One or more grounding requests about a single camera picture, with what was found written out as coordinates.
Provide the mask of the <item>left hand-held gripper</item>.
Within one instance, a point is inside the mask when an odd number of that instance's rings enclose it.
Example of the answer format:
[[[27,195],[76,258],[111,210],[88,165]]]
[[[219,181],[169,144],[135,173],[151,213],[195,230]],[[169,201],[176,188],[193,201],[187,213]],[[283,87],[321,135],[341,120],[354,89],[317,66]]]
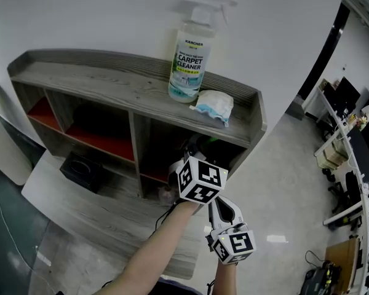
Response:
[[[168,184],[178,198],[207,205],[225,188],[228,170],[207,159],[202,146],[215,142],[200,133],[186,140],[181,147],[182,158],[169,166]]]

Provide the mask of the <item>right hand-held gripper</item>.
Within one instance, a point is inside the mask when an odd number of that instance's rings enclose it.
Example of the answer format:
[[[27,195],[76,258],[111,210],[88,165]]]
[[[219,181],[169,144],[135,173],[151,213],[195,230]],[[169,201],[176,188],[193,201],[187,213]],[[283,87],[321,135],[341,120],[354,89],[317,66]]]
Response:
[[[208,247],[223,265],[243,261],[256,250],[253,231],[230,199],[217,196],[208,205],[208,216],[212,226],[206,236]]]

